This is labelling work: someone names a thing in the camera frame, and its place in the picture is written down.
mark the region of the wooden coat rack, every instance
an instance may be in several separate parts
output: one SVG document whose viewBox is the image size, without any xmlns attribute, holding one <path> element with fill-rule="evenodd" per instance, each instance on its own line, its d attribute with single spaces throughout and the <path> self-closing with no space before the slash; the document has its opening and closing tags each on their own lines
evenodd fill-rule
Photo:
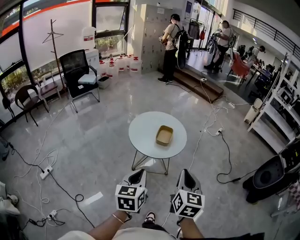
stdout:
<svg viewBox="0 0 300 240">
<path fill-rule="evenodd" d="M 50 22 L 51 22 L 51 32 L 48 33 L 49 34 L 48 37 L 42 42 L 42 44 L 44 44 L 45 42 L 51 41 L 51 39 L 48 39 L 48 38 L 50 36 L 52 37 L 52 43 L 53 43 L 54 51 L 51 51 L 51 52 L 55 54 L 55 59 L 56 59 L 57 67 L 58 67 L 58 72 L 60 74 L 60 80 L 61 80 L 61 84 L 62 84 L 62 89 L 66 92 L 65 84 L 64 84 L 64 81 L 62 80 L 62 76 L 61 76 L 60 65 L 59 65 L 59 62 L 58 62 L 56 48 L 55 48 L 55 41 L 54 41 L 55 38 L 59 38 L 59 37 L 63 36 L 64 34 L 62 34 L 62 33 L 56 33 L 56 32 L 53 31 L 53 23 L 55 23 L 55 21 L 56 20 L 54 20 L 54 21 L 52 21 L 52 19 L 50 20 Z"/>
</svg>

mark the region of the cardboard tray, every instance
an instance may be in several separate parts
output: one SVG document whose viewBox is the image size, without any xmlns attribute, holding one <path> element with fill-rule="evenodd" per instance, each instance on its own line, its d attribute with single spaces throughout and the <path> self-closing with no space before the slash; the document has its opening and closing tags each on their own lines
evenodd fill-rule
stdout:
<svg viewBox="0 0 300 240">
<path fill-rule="evenodd" d="M 162 125 L 156 134 L 156 143 L 162 146 L 168 146 L 173 136 L 173 129 Z"/>
</svg>

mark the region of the power strip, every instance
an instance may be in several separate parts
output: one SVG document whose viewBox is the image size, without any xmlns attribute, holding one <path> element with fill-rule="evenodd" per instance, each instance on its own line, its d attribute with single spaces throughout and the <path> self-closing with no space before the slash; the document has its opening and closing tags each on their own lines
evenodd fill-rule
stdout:
<svg viewBox="0 0 300 240">
<path fill-rule="evenodd" d="M 216 136 L 219 136 L 220 135 L 220 133 L 223 131 L 223 129 L 222 128 L 220 128 L 217 132 L 216 132 Z"/>
<path fill-rule="evenodd" d="M 54 218 L 57 215 L 57 211 L 53 210 L 52 212 L 50 212 L 50 214 L 47 216 L 48 220 L 52 221 L 50 215 Z"/>
<path fill-rule="evenodd" d="M 233 109 L 235 109 L 235 104 L 233 104 L 232 102 L 229 102 L 228 105 L 229 105 L 230 107 L 232 107 Z"/>
<path fill-rule="evenodd" d="M 49 165 L 47 166 L 45 169 L 44 169 L 44 173 L 41 173 L 40 176 L 42 178 L 42 180 L 44 180 L 48 175 L 49 175 L 49 172 L 52 172 L 53 171 L 53 168 Z"/>
</svg>

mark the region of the white t-shirt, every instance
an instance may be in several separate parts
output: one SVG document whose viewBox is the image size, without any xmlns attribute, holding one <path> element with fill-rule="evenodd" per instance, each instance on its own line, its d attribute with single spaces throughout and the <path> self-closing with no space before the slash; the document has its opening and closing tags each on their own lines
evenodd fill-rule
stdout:
<svg viewBox="0 0 300 240">
<path fill-rule="evenodd" d="M 258 53 L 259 53 L 258 47 L 253 48 L 252 55 L 249 57 L 248 60 L 254 60 L 255 61 L 256 58 L 257 58 Z"/>
<path fill-rule="evenodd" d="M 174 237 L 167 232 L 160 230 L 152 230 L 148 228 L 127 228 L 117 231 L 113 240 L 174 240 Z M 81 231 L 71 231 L 62 236 L 58 240 L 95 240 L 93 237 L 85 232 Z"/>
<path fill-rule="evenodd" d="M 222 29 L 222 35 L 226 35 L 230 38 L 230 36 L 232 35 L 232 30 L 231 28 L 224 28 Z M 222 47 L 229 47 L 229 44 L 228 44 L 228 40 L 224 40 L 224 39 L 221 39 L 219 38 L 219 42 L 218 42 L 219 45 L 221 45 Z"/>
<path fill-rule="evenodd" d="M 177 25 L 180 28 L 180 30 L 183 29 L 181 23 L 178 22 Z M 173 50 L 173 49 L 175 49 L 172 41 L 173 41 L 174 37 L 176 36 L 176 34 L 180 31 L 178 29 L 178 27 L 175 24 L 170 24 L 165 29 L 165 33 L 166 32 L 169 33 L 168 42 L 167 42 L 167 45 L 165 47 L 166 50 Z"/>
</svg>

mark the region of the wooden step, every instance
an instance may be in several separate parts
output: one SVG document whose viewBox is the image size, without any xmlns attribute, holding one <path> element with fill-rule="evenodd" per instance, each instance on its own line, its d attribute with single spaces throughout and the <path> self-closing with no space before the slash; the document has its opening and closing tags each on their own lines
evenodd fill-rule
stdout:
<svg viewBox="0 0 300 240">
<path fill-rule="evenodd" d="M 208 102 L 217 100 L 223 94 L 223 89 L 209 80 L 203 82 L 201 86 L 200 79 L 202 77 L 189 69 L 176 69 L 173 76 L 175 81 L 198 94 Z"/>
<path fill-rule="evenodd" d="M 177 72 L 182 72 L 190 77 L 192 77 L 195 81 L 197 81 L 198 83 L 200 83 L 200 79 L 203 78 L 202 76 L 200 76 L 199 74 L 193 72 L 190 69 L 184 68 L 184 69 L 176 69 Z M 220 88 L 219 86 L 217 86 L 216 84 L 214 84 L 211 81 L 206 81 L 205 83 L 206 87 L 208 89 L 210 89 L 212 92 L 215 92 L 217 95 L 221 95 L 223 93 L 223 89 Z"/>
</svg>

